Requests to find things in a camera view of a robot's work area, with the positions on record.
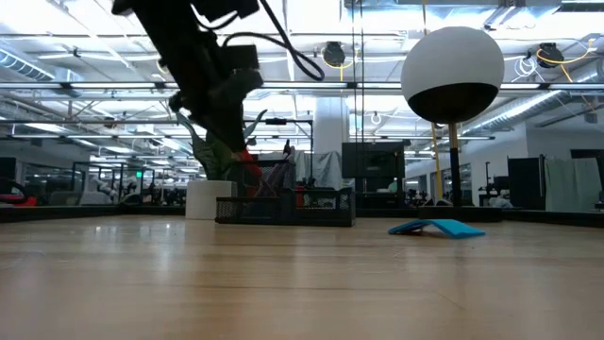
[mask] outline pillar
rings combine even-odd
[[[338,151],[348,142],[348,116],[350,110],[345,97],[319,97],[314,111],[314,152],[324,154]]]

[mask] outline fluorescent light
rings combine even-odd
[[[506,57],[503,60],[505,61],[509,61],[509,60],[520,60],[520,59],[524,59],[526,58],[527,55],[522,55],[522,56],[514,56],[514,57]]]
[[[265,82],[263,89],[345,89],[343,82],[282,81]]]
[[[400,90],[401,85],[399,82],[369,82],[359,83],[357,87],[360,89],[398,89]]]
[[[72,83],[74,89],[155,89],[154,83],[134,82],[102,82],[102,83]]]
[[[349,135],[351,139],[355,139],[355,135]],[[493,140],[495,137],[493,136],[458,136],[457,139],[460,141],[489,141]],[[431,141],[431,136],[365,136],[364,138],[359,136],[359,140],[408,140],[408,141]],[[448,141],[448,137],[437,137],[439,141]]]
[[[164,114],[156,114],[156,115],[152,115],[152,116],[147,116],[147,118],[151,118],[151,119],[157,119],[157,118],[168,118],[170,117],[170,114],[168,113],[164,113]]]
[[[517,84],[517,83],[507,83],[501,84],[501,90],[534,90],[538,89],[540,84]]]
[[[83,139],[83,138],[90,138],[90,139],[111,139],[113,138],[113,136],[109,136],[109,135],[69,135],[66,136],[67,138],[70,139]]]
[[[586,83],[568,83],[568,84],[551,84],[551,90],[604,90],[604,84],[586,84]]]
[[[35,139],[55,139],[60,138],[58,135],[9,135],[12,138],[35,138]]]
[[[160,74],[153,74],[153,75],[151,75],[151,77],[156,77],[156,78],[161,79],[161,81],[166,81],[166,78],[164,78],[164,77],[163,77],[163,76],[161,76]]]
[[[96,165],[96,167],[116,167],[116,166],[121,166],[120,164],[113,164],[113,163],[95,163],[95,164],[91,164],[91,165]]]
[[[182,148],[182,146],[179,143],[177,143],[175,141],[172,141],[169,138],[160,139],[160,140],[158,140],[158,142],[160,142],[163,145],[168,146],[168,147],[170,147],[171,149],[174,149],[174,150],[180,150]]]
[[[75,141],[78,142],[78,143],[80,143],[80,144],[82,144],[82,145],[85,145],[85,146],[98,147],[97,144],[92,144],[92,143],[87,142],[87,141],[82,141],[82,140],[78,140],[78,139],[76,139]]]
[[[25,124],[25,126],[30,127],[30,128],[37,128],[37,129],[48,131],[48,132],[56,132],[56,133],[61,133],[61,132],[67,131],[67,129],[65,129],[63,127],[58,127],[54,124],[30,123],[30,124]]]
[[[132,153],[132,152],[134,152],[134,150],[129,149],[127,147],[120,147],[120,146],[103,146],[103,147],[105,147],[109,151],[113,151],[113,152],[117,152],[117,153]]]
[[[405,151],[405,155],[432,155],[432,151]]]
[[[59,83],[50,82],[25,82],[25,83],[0,83],[0,89],[62,89]]]

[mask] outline ceiling light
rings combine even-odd
[[[9,135],[12,138],[35,138],[35,139],[55,139],[60,138],[58,135]]]
[[[85,145],[85,146],[98,147],[97,144],[93,144],[93,143],[90,143],[90,142],[87,142],[87,141],[78,140],[78,139],[76,139],[75,142],[77,142],[79,144],[82,144],[82,145]]]
[[[405,151],[405,155],[432,155],[432,151]]]
[[[357,87],[360,89],[398,89],[400,90],[400,83],[398,82],[369,82],[359,83]]]
[[[263,89],[345,89],[346,87],[346,83],[312,81],[269,81],[262,85]]]
[[[17,82],[7,82],[0,83],[0,89],[61,89],[59,83],[44,83],[44,82],[25,82],[25,83],[17,83]]]
[[[129,149],[127,147],[120,147],[120,146],[103,146],[103,147],[105,147],[109,151],[113,151],[113,152],[117,152],[117,153],[133,153],[134,152],[134,150]]]
[[[180,148],[182,147],[182,146],[180,146],[179,143],[177,143],[175,141],[172,141],[169,138],[163,138],[163,139],[160,139],[160,140],[157,140],[157,141],[160,142],[160,143],[162,143],[165,146],[170,147],[173,150],[180,150]]]
[[[604,84],[586,84],[586,83],[566,83],[566,84],[551,84],[551,90],[604,90]]]
[[[150,119],[168,118],[168,117],[170,117],[170,114],[168,114],[168,113],[147,116],[147,118],[150,118]]]
[[[146,82],[133,82],[133,83],[120,83],[120,82],[100,82],[100,83],[72,83],[74,89],[154,89],[154,83]]]
[[[65,137],[70,138],[70,139],[83,139],[83,138],[111,139],[111,138],[113,138],[113,136],[110,136],[110,135],[69,135],[69,136],[65,136]]]
[[[517,84],[517,83],[508,83],[501,84],[501,90],[534,90],[538,89],[541,84]]]
[[[526,57],[527,57],[527,55],[525,54],[525,55],[522,55],[522,56],[506,57],[506,58],[504,58],[503,60],[505,60],[505,61],[509,61],[509,60],[520,60],[520,59],[524,59],[524,58],[526,58]]]
[[[151,77],[156,77],[156,78],[161,79],[161,81],[166,81],[166,78],[164,78],[164,77],[163,77],[163,76],[161,76],[160,74],[153,74],[153,75],[151,75]]]
[[[61,133],[61,132],[67,131],[66,128],[58,127],[54,124],[30,123],[30,124],[25,124],[25,125],[30,128],[37,128],[37,129],[48,131],[48,132]]]

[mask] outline white ball lamp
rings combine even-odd
[[[487,33],[469,27],[434,31],[405,59],[401,85],[410,108],[432,123],[449,125],[455,207],[461,206],[456,124],[476,117],[493,103],[503,73],[503,55],[497,43]]]

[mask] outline blue cloth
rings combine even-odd
[[[433,225],[434,227],[441,230],[446,236],[452,239],[464,239],[475,236],[482,236],[485,234],[484,231],[476,228],[472,228],[465,223],[452,219],[429,219],[429,220],[415,220],[404,225],[394,227],[388,230],[391,235],[405,233],[413,230],[419,230],[423,227]]]

